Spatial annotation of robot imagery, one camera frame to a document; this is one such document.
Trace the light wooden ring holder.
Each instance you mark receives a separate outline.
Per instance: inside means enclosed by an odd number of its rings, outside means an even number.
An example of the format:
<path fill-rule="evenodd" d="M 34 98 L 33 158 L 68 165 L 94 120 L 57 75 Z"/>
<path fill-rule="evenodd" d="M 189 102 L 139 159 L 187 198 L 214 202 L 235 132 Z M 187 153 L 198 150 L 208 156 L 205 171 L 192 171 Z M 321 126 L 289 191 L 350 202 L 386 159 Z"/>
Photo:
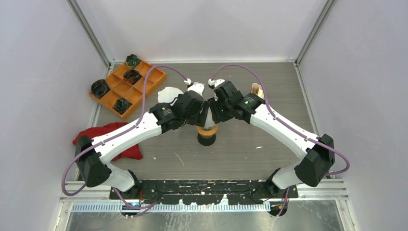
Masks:
<path fill-rule="evenodd" d="M 200 137 L 205 138 L 205 139 L 209 139 L 209 138 L 213 137 L 216 134 L 216 132 L 218 131 L 218 128 L 219 128 L 219 125 L 215 125 L 212 128 L 202 128 L 202 127 L 196 126 L 196 130 L 198 132 L 198 135 Z"/>

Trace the white paper coffee filter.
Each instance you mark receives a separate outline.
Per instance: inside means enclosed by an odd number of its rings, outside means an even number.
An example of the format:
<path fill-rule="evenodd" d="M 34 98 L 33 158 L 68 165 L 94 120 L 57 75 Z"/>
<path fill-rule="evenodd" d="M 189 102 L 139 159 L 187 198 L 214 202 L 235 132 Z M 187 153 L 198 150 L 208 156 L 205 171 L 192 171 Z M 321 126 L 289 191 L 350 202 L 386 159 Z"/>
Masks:
<path fill-rule="evenodd" d="M 158 92 L 157 100 L 159 103 L 172 103 L 175 99 L 184 92 L 175 87 L 165 87 Z"/>

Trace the red and black carafe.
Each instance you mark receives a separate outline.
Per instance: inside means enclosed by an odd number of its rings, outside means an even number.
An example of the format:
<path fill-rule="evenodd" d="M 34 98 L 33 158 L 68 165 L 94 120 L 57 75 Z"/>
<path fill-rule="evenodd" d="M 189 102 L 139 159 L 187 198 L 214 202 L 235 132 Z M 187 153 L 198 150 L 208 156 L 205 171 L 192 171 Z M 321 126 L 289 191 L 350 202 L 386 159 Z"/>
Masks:
<path fill-rule="evenodd" d="M 216 141 L 216 134 L 214 134 L 211 137 L 203 137 L 200 134 L 198 134 L 197 140 L 203 146 L 211 146 Z"/>

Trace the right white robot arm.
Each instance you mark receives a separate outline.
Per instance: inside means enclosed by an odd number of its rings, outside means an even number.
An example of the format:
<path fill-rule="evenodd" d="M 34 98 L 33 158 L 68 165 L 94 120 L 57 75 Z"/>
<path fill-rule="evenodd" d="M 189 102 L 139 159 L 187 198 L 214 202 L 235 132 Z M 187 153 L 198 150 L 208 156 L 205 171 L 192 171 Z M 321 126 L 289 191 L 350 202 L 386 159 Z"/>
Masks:
<path fill-rule="evenodd" d="M 302 130 L 273 111 L 257 92 L 244 96 L 231 81 L 223 79 L 209 80 L 208 84 L 215 93 L 209 100 L 215 123 L 232 118 L 243 120 L 272 135 L 299 159 L 288 167 L 276 169 L 267 178 L 265 189 L 270 196 L 278 198 L 288 187 L 300 183 L 316 187 L 326 176 L 335 162 L 330 136 L 318 137 Z"/>

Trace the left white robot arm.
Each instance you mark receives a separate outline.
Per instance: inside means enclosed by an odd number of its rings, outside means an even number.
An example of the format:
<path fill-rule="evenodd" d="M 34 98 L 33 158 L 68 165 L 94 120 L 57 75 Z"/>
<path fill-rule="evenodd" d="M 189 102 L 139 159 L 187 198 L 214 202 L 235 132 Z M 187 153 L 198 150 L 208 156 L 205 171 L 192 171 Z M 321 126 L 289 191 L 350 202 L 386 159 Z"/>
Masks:
<path fill-rule="evenodd" d="M 112 132 L 94 138 L 80 137 L 76 145 L 75 164 L 84 180 L 83 187 L 107 185 L 127 198 L 140 194 L 140 181 L 131 170 L 123 170 L 111 161 L 123 151 L 140 142 L 176 130 L 185 124 L 199 125 L 204 99 L 203 89 L 189 88 L 185 92 L 176 88 L 168 99 L 143 112 L 140 118 Z"/>

